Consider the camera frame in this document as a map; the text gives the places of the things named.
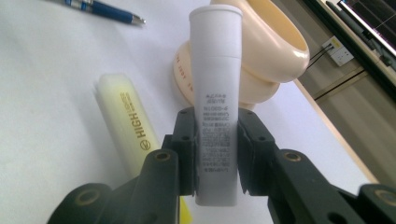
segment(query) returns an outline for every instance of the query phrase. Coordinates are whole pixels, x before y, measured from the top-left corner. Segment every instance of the white table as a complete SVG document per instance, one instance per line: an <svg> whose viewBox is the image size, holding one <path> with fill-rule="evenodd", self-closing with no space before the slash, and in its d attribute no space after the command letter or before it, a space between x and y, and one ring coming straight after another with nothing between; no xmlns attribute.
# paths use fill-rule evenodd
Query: white table
<svg viewBox="0 0 396 224"><path fill-rule="evenodd" d="M190 106L173 78L189 13L208 1L107 0L147 20L131 26L44 0L0 1L0 223L45 223L72 189L128 179L94 97L99 77L135 84L159 139ZM279 147L305 153L334 185L369 182L295 83L254 112ZM266 198L241 192L233 208L199 207L193 223L269 223Z"/></svg>

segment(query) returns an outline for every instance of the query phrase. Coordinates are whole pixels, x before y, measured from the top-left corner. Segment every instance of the white tube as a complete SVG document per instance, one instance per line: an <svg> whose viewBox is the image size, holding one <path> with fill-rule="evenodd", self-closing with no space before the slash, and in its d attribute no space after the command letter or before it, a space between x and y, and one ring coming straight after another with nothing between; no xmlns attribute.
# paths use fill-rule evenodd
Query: white tube
<svg viewBox="0 0 396 224"><path fill-rule="evenodd" d="M190 14L199 205L236 204L241 20L240 9L225 5Z"/></svg>

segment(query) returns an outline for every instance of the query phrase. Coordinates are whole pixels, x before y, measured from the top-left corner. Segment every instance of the blue pen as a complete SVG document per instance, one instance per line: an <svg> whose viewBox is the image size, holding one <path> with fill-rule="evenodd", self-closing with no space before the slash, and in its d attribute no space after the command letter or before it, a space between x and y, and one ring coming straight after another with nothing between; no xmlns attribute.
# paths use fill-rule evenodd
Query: blue pen
<svg viewBox="0 0 396 224"><path fill-rule="evenodd" d="M124 11L115 7L108 6L93 0L64 0L64 2L70 7L81 9L82 11L88 11L93 14L107 17L116 21L122 21L133 24L144 24L146 21L131 12Z"/></svg>

